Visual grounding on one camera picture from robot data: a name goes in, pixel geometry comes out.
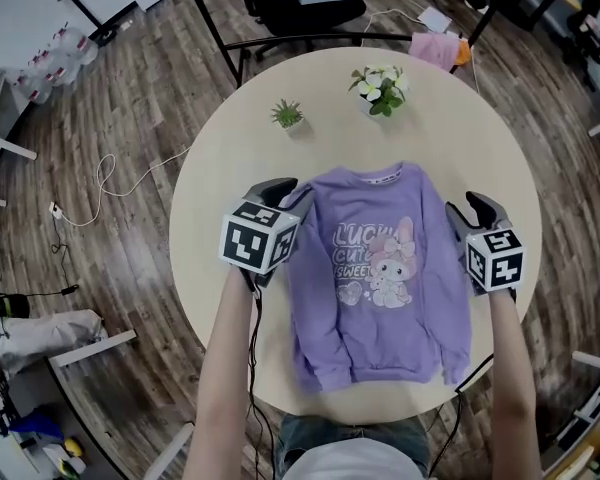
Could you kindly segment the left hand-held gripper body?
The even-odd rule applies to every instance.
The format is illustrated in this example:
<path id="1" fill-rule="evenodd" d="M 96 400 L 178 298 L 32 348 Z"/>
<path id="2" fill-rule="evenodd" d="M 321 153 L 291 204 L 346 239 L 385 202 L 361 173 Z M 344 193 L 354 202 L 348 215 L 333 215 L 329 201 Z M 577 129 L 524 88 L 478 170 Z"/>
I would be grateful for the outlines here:
<path id="1" fill-rule="evenodd" d="M 242 198 L 223 218 L 218 257 L 266 288 L 291 255 L 300 225 L 291 213 Z"/>

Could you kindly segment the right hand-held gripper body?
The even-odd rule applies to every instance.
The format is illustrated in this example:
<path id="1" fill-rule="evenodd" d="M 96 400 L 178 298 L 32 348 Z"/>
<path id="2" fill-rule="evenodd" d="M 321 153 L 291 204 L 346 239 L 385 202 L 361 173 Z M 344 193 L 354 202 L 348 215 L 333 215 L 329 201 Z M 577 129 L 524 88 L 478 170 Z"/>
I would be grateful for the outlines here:
<path id="1" fill-rule="evenodd" d="M 469 234 L 464 258 L 476 296 L 509 290 L 516 298 L 525 273 L 525 247 L 513 228 Z"/>

